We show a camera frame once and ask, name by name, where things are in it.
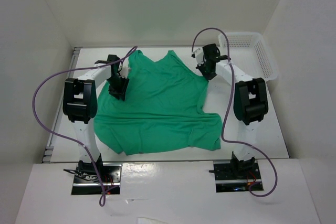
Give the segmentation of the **green tank top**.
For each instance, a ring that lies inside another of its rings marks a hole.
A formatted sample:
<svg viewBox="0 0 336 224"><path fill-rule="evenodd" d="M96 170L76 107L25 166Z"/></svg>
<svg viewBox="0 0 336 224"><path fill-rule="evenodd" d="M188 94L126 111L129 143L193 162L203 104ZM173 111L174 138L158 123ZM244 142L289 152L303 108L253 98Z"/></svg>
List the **green tank top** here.
<svg viewBox="0 0 336 224"><path fill-rule="evenodd" d="M124 100L103 86L94 132L100 142L126 155L175 151L188 147L220 149L222 120L203 110L208 82L170 50L153 61L140 50L128 59Z"/></svg>

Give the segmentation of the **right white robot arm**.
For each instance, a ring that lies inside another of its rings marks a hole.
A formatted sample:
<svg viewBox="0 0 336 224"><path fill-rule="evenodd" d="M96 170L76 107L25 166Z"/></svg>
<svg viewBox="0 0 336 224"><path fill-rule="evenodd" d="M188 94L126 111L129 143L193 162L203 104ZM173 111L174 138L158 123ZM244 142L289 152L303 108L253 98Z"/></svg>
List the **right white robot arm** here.
<svg viewBox="0 0 336 224"><path fill-rule="evenodd" d="M259 123L268 113L266 82L263 78L253 78L232 63L227 55L221 55L215 44L209 44L192 52L198 69L203 77L210 81L216 76L222 77L231 85L229 103L225 112L221 137L226 143L235 144L230 160L230 173L242 178L251 172L255 157L251 152L256 142ZM226 121L230 109L233 109L239 121L237 140L224 137Z"/></svg>

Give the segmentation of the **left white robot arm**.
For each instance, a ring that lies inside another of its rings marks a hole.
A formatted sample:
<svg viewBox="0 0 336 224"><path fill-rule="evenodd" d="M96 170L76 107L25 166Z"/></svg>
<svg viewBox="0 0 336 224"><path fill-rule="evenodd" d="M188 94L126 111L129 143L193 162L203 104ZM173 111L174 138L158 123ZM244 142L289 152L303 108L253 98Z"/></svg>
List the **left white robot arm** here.
<svg viewBox="0 0 336 224"><path fill-rule="evenodd" d="M118 56L108 55L107 60L95 62L97 69L65 81L63 113L72 123L77 140L89 150L80 151L75 174L82 177L86 175L93 182L100 181L104 176L101 153L94 131L94 117L98 112L96 89L106 81L108 96L124 101L129 79L120 75L121 64Z"/></svg>

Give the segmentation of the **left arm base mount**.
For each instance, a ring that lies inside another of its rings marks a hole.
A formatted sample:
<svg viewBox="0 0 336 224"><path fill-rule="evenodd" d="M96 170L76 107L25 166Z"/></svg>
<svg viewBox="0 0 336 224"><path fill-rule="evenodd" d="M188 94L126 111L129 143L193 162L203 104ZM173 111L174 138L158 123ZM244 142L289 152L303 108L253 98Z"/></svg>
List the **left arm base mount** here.
<svg viewBox="0 0 336 224"><path fill-rule="evenodd" d="M64 172L73 176L71 194L75 196L82 195L101 195L102 188L95 171L89 173L80 173L79 168L63 169ZM100 171L103 188L107 195L120 194L122 164L104 164Z"/></svg>

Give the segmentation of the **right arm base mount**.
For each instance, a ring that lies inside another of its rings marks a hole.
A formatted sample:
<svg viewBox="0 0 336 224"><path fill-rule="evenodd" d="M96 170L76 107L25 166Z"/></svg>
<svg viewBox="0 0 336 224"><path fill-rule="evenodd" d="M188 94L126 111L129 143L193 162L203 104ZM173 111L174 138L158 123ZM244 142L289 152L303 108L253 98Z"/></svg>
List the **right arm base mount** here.
<svg viewBox="0 0 336 224"><path fill-rule="evenodd" d="M214 175L217 193L263 191L259 166L254 157L239 161L232 153L229 161L214 162L208 171Z"/></svg>

